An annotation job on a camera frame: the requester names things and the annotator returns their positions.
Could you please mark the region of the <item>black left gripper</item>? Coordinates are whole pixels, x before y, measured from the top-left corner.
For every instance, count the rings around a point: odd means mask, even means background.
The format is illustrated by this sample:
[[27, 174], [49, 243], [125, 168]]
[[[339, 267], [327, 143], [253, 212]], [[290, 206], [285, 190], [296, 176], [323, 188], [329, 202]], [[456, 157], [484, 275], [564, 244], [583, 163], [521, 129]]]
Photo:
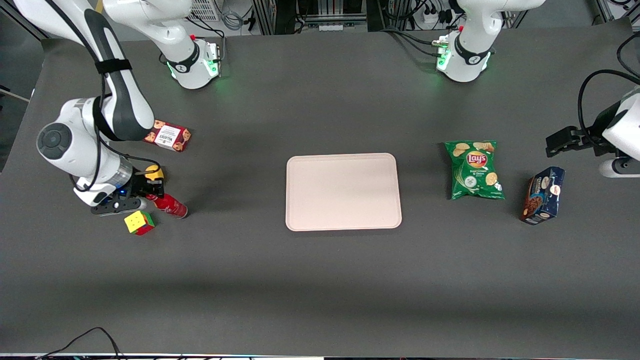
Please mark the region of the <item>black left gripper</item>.
[[585, 127], [584, 111], [581, 107], [581, 130], [577, 127], [565, 127], [547, 136], [545, 139], [546, 157], [555, 157], [568, 151], [580, 151], [583, 150], [583, 147], [592, 149], [596, 157], [614, 154], [615, 146], [605, 140], [603, 133], [614, 121], [619, 108], [619, 105], [610, 105], [610, 107], [597, 114], [592, 125]]

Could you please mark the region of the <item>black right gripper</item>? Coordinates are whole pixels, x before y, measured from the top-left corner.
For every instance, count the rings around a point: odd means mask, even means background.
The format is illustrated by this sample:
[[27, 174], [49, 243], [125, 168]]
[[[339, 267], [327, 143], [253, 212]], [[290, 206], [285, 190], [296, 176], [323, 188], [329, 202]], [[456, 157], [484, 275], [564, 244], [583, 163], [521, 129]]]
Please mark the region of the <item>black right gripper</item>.
[[156, 175], [134, 174], [129, 180], [129, 198], [163, 199], [165, 179]]

